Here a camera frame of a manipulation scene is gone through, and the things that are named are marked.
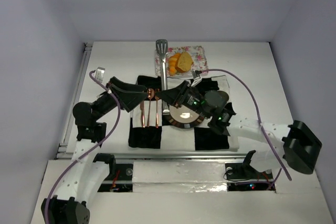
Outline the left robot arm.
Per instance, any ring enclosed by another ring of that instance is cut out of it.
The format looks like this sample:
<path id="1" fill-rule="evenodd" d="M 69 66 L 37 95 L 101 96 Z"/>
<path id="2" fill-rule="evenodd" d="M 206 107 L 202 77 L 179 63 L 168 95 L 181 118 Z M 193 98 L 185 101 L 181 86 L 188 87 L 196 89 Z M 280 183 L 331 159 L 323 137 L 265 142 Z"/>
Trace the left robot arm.
<path id="1" fill-rule="evenodd" d="M 98 120 L 113 109 L 132 111 L 145 100 L 146 87 L 128 84 L 112 77 L 93 102 L 78 102 L 72 114 L 77 127 L 77 141 L 70 165 L 54 183 L 41 205 L 45 223 L 88 223 L 90 206 L 102 182 L 115 174 L 112 154 L 100 152 L 112 134 L 106 123 Z"/>

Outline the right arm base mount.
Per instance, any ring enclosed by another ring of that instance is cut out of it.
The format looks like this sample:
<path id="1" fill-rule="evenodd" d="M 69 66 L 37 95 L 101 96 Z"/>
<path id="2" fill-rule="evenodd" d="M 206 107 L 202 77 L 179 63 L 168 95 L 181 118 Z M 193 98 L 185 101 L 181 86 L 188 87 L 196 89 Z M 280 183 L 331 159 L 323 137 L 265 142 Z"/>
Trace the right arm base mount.
<path id="1" fill-rule="evenodd" d="M 223 178 L 228 191 L 275 191 L 272 172 L 258 172 L 251 167 L 251 158 L 256 151 L 250 151 L 242 163 L 226 163 Z"/>

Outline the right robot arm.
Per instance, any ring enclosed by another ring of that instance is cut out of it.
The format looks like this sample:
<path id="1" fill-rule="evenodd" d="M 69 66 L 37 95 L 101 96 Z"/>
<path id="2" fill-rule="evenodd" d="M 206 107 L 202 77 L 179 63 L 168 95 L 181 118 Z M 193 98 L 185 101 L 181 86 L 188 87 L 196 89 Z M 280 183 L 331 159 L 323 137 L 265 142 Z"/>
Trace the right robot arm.
<path id="1" fill-rule="evenodd" d="M 304 122 L 295 120 L 287 125 L 249 119 L 236 114 L 228 105 L 226 92 L 210 90 L 201 94 L 187 81 L 160 91 L 157 96 L 169 106 L 185 106 L 209 119 L 208 127 L 218 135 L 265 141 L 270 146 L 269 151 L 252 150 L 244 160 L 259 172 L 275 167 L 290 167 L 306 175 L 314 172 L 322 143 Z"/>

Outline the sliced bread loaf piece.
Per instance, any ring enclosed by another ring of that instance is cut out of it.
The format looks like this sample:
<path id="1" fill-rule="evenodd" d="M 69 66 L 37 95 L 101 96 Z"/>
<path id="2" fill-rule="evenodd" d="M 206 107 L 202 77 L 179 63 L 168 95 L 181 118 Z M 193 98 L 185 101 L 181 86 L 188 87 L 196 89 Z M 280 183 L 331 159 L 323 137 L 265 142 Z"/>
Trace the sliced bread loaf piece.
<path id="1" fill-rule="evenodd" d="M 180 73 L 184 73 L 190 71 L 192 65 L 193 59 L 191 55 L 188 52 L 183 52 L 176 62 L 175 69 Z"/>

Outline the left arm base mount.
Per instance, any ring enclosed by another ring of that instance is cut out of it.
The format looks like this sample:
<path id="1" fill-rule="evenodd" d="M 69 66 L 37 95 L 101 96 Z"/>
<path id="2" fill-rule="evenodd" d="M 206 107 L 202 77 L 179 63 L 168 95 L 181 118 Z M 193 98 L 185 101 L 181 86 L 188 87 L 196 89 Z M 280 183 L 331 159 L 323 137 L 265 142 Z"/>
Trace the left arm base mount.
<path id="1" fill-rule="evenodd" d="M 117 163 L 112 154 L 97 154 L 93 162 L 103 162 L 108 166 L 108 175 L 100 185 L 99 193 L 129 193 L 133 191 L 133 164 Z"/>

